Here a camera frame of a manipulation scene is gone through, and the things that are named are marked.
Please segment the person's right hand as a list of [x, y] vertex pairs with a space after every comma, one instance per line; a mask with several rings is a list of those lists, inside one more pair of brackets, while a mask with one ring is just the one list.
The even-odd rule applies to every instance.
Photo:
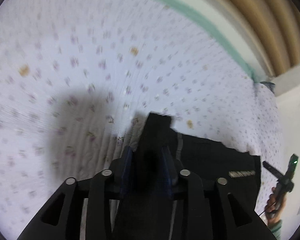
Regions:
[[267, 205], [264, 208], [264, 211], [266, 213], [267, 226], [269, 228], [273, 227], [275, 224], [277, 224], [281, 220], [281, 215], [282, 215], [282, 212], [283, 212], [283, 210], [286, 206], [286, 202], [287, 202], [287, 194], [285, 193], [282, 196], [281, 204], [280, 204], [277, 212], [275, 213], [275, 215], [273, 215], [273, 217], [271, 217], [270, 213], [275, 210], [275, 205], [276, 205], [276, 196], [274, 194], [275, 190], [276, 190], [276, 187], [271, 188], [272, 193], [269, 195]]

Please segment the grey-green sleeve forearm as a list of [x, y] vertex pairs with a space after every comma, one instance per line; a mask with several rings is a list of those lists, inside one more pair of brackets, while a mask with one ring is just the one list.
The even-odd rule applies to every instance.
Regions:
[[281, 228], [282, 228], [282, 220], [280, 219], [275, 224], [269, 226], [271, 233], [275, 236], [277, 240], [281, 240]]

